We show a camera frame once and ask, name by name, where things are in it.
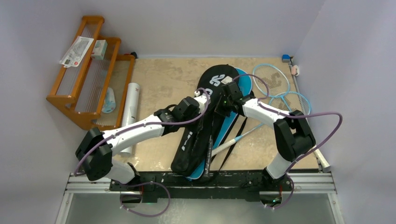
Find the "blue racket bag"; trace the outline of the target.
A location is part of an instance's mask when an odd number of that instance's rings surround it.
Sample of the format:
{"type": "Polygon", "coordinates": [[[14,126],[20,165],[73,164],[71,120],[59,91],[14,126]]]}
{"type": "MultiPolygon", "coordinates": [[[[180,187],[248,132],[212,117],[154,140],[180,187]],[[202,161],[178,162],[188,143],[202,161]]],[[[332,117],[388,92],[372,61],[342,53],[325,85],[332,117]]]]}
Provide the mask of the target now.
{"type": "MultiPolygon", "coordinates": [[[[253,88],[252,80],[250,76],[240,77],[238,81],[238,86],[244,96],[248,95],[253,88]]],[[[232,112],[230,116],[225,117],[225,120],[223,121],[223,124],[220,128],[219,134],[217,135],[217,138],[213,143],[212,156],[215,155],[214,150],[226,141],[226,138],[231,132],[235,122],[237,121],[238,116],[239,116],[238,114],[232,112]]],[[[189,181],[199,179],[204,173],[205,164],[206,164],[206,159],[204,159],[204,161],[200,165],[198,165],[198,167],[192,172],[190,176],[186,177],[186,179],[189,181]]]]}

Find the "black Crossway racket bag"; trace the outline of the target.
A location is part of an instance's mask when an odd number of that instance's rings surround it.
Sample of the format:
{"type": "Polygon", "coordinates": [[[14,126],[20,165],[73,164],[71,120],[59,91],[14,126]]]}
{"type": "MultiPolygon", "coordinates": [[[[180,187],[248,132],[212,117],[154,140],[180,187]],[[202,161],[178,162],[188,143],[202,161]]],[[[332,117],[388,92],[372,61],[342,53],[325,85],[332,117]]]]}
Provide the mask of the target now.
{"type": "Polygon", "coordinates": [[[215,112],[220,100],[223,80],[235,78],[238,71],[228,64],[214,65],[208,68],[200,77],[197,88],[204,88],[211,98],[210,105],[200,123],[184,129],[181,141],[171,163],[171,170],[188,177],[206,159],[210,135],[215,142],[225,117],[215,112]]]}

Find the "blue racket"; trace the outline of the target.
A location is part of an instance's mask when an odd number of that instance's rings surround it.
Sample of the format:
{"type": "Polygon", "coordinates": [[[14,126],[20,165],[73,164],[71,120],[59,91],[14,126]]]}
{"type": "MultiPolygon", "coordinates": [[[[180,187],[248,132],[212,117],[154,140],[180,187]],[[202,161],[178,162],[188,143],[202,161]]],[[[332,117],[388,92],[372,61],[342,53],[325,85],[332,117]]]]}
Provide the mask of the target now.
{"type": "MultiPolygon", "coordinates": [[[[269,101],[269,105],[272,107],[275,107],[280,110],[284,111],[289,111],[293,112],[295,110],[301,111],[304,115],[308,115],[311,113],[311,104],[309,100],[303,96],[302,94],[295,92],[295,91],[289,91],[288,93],[285,92],[285,95],[277,94],[275,97],[272,97],[271,100],[269,101]]],[[[259,124],[256,127],[252,128],[251,130],[243,133],[243,134],[237,134],[237,136],[217,148],[213,149],[212,151],[212,156],[217,155],[218,153],[222,152],[223,150],[230,148],[232,145],[237,143],[240,139],[244,138],[246,135],[250,134],[254,130],[258,129],[261,127],[263,124],[259,124]]]]}
{"type": "Polygon", "coordinates": [[[291,89],[290,81],[279,68],[269,63],[262,63],[253,69],[253,81],[257,89],[269,97],[269,101],[277,94],[285,95],[291,89]]]}

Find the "white shuttlecock tube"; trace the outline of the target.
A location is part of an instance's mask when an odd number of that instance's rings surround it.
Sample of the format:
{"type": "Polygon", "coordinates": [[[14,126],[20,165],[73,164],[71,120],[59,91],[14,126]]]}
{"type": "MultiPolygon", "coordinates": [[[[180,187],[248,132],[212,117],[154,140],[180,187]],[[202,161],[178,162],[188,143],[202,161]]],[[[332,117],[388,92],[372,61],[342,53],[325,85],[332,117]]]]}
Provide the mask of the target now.
{"type": "Polygon", "coordinates": [[[128,126],[135,122],[139,101],[140,86],[137,83],[129,83],[122,116],[121,126],[128,126]]]}

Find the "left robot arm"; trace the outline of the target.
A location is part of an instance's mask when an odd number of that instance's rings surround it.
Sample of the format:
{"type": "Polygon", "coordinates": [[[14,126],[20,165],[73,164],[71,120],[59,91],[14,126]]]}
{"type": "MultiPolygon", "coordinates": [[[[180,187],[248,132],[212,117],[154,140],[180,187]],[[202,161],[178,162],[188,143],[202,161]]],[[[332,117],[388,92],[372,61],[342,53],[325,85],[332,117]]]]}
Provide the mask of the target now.
{"type": "Polygon", "coordinates": [[[78,149],[78,168],[83,169],[89,181],[103,177],[116,180],[128,191],[139,186],[138,173],[129,163],[115,161],[113,157],[127,147],[142,141],[174,133],[179,128],[196,123],[210,104],[210,97],[186,97],[173,110],[160,109],[147,118],[121,128],[100,131],[90,129],[78,149]]]}

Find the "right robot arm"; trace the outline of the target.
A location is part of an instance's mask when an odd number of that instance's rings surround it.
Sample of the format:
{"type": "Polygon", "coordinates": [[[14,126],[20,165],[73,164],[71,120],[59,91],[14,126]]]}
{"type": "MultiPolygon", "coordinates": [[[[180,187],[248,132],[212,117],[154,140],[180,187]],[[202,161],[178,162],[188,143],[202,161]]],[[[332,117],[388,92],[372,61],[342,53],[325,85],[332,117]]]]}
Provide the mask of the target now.
{"type": "Polygon", "coordinates": [[[279,110],[263,104],[255,96],[244,96],[235,82],[222,86],[216,112],[223,116],[234,112],[273,128],[278,153],[264,169],[262,177],[263,186],[269,190],[280,185],[280,178],[292,162],[316,145],[315,137],[301,111],[279,110]]]}

